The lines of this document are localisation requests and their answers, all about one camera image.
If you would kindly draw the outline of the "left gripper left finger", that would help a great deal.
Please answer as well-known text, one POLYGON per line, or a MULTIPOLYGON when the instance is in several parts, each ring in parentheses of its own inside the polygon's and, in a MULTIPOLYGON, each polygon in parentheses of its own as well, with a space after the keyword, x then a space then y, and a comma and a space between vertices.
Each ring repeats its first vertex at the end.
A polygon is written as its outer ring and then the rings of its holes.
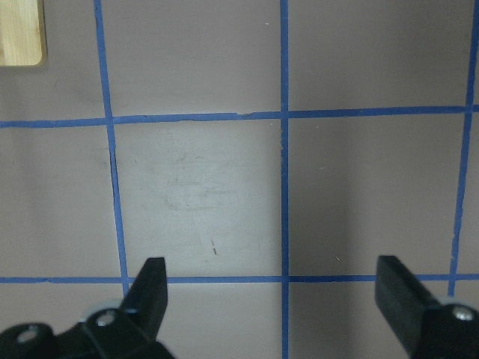
POLYGON ((141 267, 119 311, 155 340, 168 306, 168 283, 164 257, 148 258, 141 267))

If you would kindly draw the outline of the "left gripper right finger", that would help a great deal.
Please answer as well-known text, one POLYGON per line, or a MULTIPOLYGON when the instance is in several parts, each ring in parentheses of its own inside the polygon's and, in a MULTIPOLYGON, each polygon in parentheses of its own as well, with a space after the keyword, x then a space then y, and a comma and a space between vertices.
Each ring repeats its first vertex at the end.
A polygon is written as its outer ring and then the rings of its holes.
POLYGON ((423 283, 393 255, 377 258, 374 298, 380 313, 407 352, 417 351, 424 323, 442 307, 423 283))

